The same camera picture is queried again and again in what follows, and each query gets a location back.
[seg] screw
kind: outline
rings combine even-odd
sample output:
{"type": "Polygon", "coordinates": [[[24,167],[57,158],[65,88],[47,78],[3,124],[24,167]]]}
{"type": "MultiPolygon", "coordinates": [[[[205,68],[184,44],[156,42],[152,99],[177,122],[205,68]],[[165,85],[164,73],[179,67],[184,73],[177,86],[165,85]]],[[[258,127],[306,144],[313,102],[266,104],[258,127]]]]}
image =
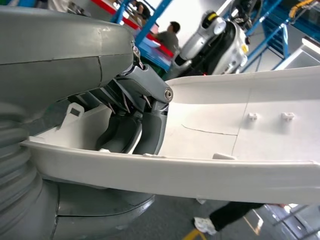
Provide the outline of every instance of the screw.
{"type": "Polygon", "coordinates": [[[165,89],[165,90],[165,98],[168,102],[171,102],[172,100],[172,98],[174,98],[174,92],[172,91],[172,89],[171,89],[171,88],[165,89]]]}

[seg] shoe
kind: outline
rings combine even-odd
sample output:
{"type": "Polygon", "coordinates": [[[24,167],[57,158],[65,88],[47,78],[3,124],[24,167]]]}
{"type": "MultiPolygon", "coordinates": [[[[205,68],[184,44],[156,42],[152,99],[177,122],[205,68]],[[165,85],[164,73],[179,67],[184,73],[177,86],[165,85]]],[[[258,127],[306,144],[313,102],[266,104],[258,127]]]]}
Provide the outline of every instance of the shoe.
{"type": "Polygon", "coordinates": [[[205,204],[205,202],[207,202],[207,200],[205,200],[205,199],[202,199],[202,198],[195,198],[197,201],[198,201],[198,203],[199,203],[199,204],[201,204],[201,205],[203,205],[203,204],[205,204]]]}
{"type": "Polygon", "coordinates": [[[209,218],[194,217],[194,226],[202,233],[214,235],[217,233],[214,224],[209,218]]]}

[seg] black pants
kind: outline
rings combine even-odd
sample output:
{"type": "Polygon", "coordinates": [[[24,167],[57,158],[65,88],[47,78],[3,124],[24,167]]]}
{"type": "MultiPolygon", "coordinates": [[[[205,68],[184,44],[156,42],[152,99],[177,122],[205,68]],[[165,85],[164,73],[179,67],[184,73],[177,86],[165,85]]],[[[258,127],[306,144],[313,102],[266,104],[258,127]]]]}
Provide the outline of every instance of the black pants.
{"type": "Polygon", "coordinates": [[[231,201],[226,206],[212,212],[209,217],[214,228],[219,232],[226,225],[245,216],[250,210],[258,209],[263,205],[264,203],[231,201]]]}

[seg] white wall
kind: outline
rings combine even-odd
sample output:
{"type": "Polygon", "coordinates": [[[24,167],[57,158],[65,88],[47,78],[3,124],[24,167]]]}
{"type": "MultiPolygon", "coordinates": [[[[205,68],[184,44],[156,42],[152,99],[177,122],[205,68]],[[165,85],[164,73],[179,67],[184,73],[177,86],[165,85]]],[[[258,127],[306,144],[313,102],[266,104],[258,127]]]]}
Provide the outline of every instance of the white wall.
{"type": "MultiPolygon", "coordinates": [[[[147,0],[156,8],[162,0],[147,0]]],[[[156,23],[160,32],[167,30],[171,21],[178,22],[181,29],[177,35],[179,45],[183,47],[189,38],[195,32],[200,20],[208,10],[218,10],[225,0],[172,0],[156,23]]]]}

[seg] man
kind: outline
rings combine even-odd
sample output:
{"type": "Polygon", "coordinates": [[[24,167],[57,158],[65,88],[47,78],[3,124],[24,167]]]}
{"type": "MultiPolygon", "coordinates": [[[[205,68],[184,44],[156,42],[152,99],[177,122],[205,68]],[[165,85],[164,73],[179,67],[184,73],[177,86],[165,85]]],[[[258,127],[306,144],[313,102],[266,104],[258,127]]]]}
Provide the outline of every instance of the man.
{"type": "Polygon", "coordinates": [[[179,49],[179,40],[177,37],[177,33],[178,33],[179,30],[180,30],[180,25],[179,23],[171,21],[167,28],[167,31],[159,32],[154,35],[154,37],[174,54],[179,49]]]}
{"type": "Polygon", "coordinates": [[[132,0],[131,3],[134,7],[137,7],[137,14],[141,16],[145,21],[148,20],[151,16],[150,10],[143,2],[132,0]]]}

